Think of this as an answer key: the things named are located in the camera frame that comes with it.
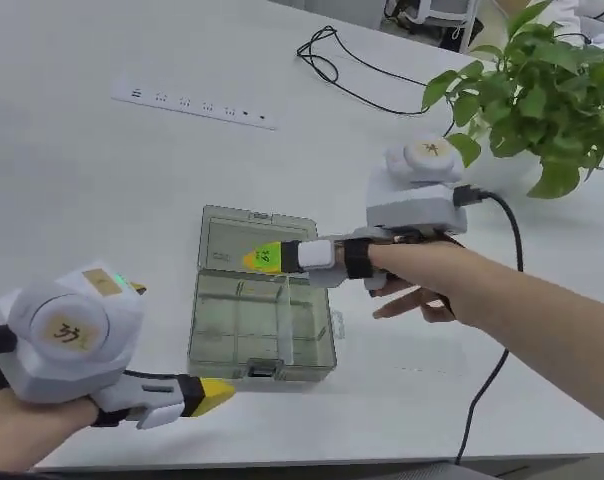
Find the finger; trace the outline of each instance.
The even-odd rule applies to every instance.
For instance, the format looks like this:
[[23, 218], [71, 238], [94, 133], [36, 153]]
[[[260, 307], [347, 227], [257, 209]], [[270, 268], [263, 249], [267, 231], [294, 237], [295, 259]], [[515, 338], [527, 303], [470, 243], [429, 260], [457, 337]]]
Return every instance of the finger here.
[[387, 303], [382, 308], [373, 312], [373, 318], [390, 318], [400, 315], [404, 312], [409, 312], [418, 308], [422, 302], [422, 289], [407, 293], [403, 297], [396, 298], [392, 302]]
[[378, 288], [377, 290], [369, 290], [369, 295], [372, 297], [386, 297], [387, 295], [391, 295], [392, 293], [399, 292], [401, 290], [406, 290], [407, 288], [411, 288], [414, 285], [406, 280], [393, 276], [391, 280], [386, 282], [382, 288]]
[[422, 303], [420, 310], [422, 316], [429, 323], [451, 322], [455, 320], [453, 313], [446, 308], [439, 296], [426, 289], [421, 290]]
[[455, 320], [453, 314], [446, 307], [432, 307], [428, 304], [420, 305], [422, 316], [429, 323], [452, 322]]

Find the human hand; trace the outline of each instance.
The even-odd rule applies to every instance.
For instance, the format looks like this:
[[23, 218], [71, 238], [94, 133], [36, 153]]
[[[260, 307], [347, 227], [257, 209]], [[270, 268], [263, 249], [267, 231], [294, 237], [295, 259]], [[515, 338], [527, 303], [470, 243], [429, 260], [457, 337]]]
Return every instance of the human hand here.
[[[496, 278], [508, 268], [494, 263], [470, 250], [448, 242], [420, 245], [371, 245], [371, 263], [394, 273], [384, 288], [371, 292], [383, 297], [405, 289], [406, 295], [393, 300], [374, 312], [375, 318], [390, 318], [420, 308], [428, 322], [459, 320], [472, 324], [482, 312], [483, 294]], [[451, 302], [453, 314], [444, 306], [434, 304], [438, 294]]]
[[98, 408], [87, 398], [33, 405], [7, 386], [0, 372], [0, 471], [31, 468], [97, 418]]

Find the white table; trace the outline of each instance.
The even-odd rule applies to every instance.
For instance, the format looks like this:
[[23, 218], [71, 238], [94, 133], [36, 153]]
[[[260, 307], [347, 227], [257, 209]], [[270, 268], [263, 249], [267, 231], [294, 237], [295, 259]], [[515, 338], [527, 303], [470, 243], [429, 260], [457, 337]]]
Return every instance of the white table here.
[[[132, 368], [185, 370], [205, 204], [364, 222], [371, 165], [423, 119], [374, 111], [319, 81], [296, 47], [327, 20], [262, 1], [0, 0], [0, 295], [101, 257], [149, 291]], [[457, 54], [332, 22], [349, 46], [427, 80]], [[412, 64], [406, 59], [415, 59]], [[338, 58], [345, 84], [418, 106], [421, 91]], [[279, 130], [109, 99], [123, 71], [272, 112]], [[516, 203], [530, 272], [604, 300], [604, 175], [557, 202]], [[513, 262], [501, 212], [469, 212], [468, 246]], [[359, 282], [331, 292], [346, 319], [338, 368], [300, 393], [240, 393], [150, 431], [85, 430], [42, 468], [188, 468], [451, 458], [500, 346], [416, 315], [373, 321]], [[386, 385], [386, 394], [379, 389]], [[604, 452], [604, 423], [515, 359], [479, 406], [469, 458]]]

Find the white device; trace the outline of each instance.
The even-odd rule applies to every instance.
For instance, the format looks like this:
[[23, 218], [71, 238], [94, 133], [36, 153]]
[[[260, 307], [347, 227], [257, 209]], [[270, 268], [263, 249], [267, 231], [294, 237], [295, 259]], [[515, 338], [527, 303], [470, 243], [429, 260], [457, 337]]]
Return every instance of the white device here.
[[16, 396], [39, 404], [89, 396], [105, 413], [98, 426], [126, 419], [140, 429], [207, 411], [205, 396], [229, 398], [215, 380], [205, 379], [207, 392], [198, 377], [126, 370], [142, 325], [140, 287], [95, 262], [0, 297], [0, 371]]
[[[345, 265], [335, 261], [335, 242], [389, 241], [411, 232], [426, 236], [466, 232], [466, 211], [453, 203], [453, 189], [463, 171], [462, 156], [443, 137], [427, 135], [387, 150], [385, 164], [376, 166], [369, 177], [367, 226], [299, 245], [298, 263], [308, 272], [310, 283], [332, 288], [348, 278]], [[368, 290], [385, 283], [383, 272], [364, 279]]]
[[25, 401], [93, 393], [124, 372], [142, 317], [142, 297], [103, 262], [15, 290], [0, 297], [0, 325], [18, 338], [15, 352], [0, 354], [0, 369]]

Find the plastic box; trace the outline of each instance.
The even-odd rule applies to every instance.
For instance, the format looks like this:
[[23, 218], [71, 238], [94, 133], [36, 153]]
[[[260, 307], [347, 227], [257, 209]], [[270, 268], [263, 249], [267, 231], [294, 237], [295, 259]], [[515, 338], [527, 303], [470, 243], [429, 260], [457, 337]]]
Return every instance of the plastic box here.
[[242, 265], [264, 243], [313, 238], [308, 219], [204, 208], [190, 373], [317, 382], [335, 368], [326, 289], [311, 287], [303, 274], [265, 275]]

